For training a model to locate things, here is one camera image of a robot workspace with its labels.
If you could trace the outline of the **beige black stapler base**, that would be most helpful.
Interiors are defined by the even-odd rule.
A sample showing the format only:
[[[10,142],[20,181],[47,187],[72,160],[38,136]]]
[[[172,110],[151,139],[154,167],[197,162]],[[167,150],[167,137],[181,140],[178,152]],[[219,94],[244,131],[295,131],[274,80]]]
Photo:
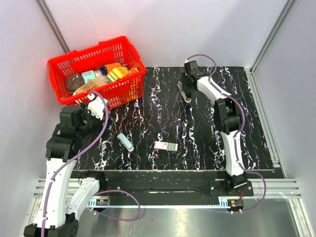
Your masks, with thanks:
[[[188,98],[188,97],[186,96],[186,94],[185,94],[185,92],[184,92],[184,90],[183,90],[182,83],[181,83],[180,81],[178,81],[177,86],[178,86],[178,89],[179,89],[179,91],[180,91],[180,93],[181,93],[181,95],[182,95],[184,101],[185,101],[186,103],[190,103],[190,102],[191,102],[191,98]]]

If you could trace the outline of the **light blue white stapler top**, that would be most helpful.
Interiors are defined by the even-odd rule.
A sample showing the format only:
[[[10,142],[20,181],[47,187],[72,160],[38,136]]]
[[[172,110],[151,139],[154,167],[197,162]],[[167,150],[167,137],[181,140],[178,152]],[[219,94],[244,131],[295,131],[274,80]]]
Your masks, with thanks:
[[[117,138],[120,140],[120,142],[124,145],[124,147],[129,152],[132,152],[134,150],[133,144],[131,143],[131,141],[123,133],[119,133],[117,135]]]

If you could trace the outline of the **red staple box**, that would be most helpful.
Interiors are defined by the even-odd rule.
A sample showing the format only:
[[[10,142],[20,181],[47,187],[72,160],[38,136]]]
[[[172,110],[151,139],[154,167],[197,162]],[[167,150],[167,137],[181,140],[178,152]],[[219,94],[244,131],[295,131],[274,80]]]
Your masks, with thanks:
[[[176,152],[178,150],[178,144],[155,141],[154,149]]]

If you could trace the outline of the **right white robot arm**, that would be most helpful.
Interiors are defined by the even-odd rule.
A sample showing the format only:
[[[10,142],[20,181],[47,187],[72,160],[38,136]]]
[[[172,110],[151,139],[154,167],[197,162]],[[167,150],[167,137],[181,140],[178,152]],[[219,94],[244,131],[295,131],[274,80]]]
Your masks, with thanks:
[[[191,102],[191,92],[203,93],[214,104],[214,124],[224,142],[226,156],[225,191],[237,195],[247,177],[241,158],[240,134],[244,115],[240,108],[240,96],[231,95],[215,83],[212,77],[201,70],[196,61],[186,61],[185,71],[178,82],[179,91],[186,103]]]

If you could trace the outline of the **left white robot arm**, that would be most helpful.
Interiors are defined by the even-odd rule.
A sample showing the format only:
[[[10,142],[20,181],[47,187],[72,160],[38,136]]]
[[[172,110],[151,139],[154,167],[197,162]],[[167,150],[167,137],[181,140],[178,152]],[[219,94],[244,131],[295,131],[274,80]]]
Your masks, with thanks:
[[[88,171],[70,202],[66,202],[72,171],[80,155],[84,138],[96,135],[99,141],[109,120],[107,101],[100,98],[81,105],[62,108],[60,122],[46,144],[46,180],[38,213],[24,228],[25,237],[75,237],[79,219],[94,194],[106,192],[107,181],[101,171]]]

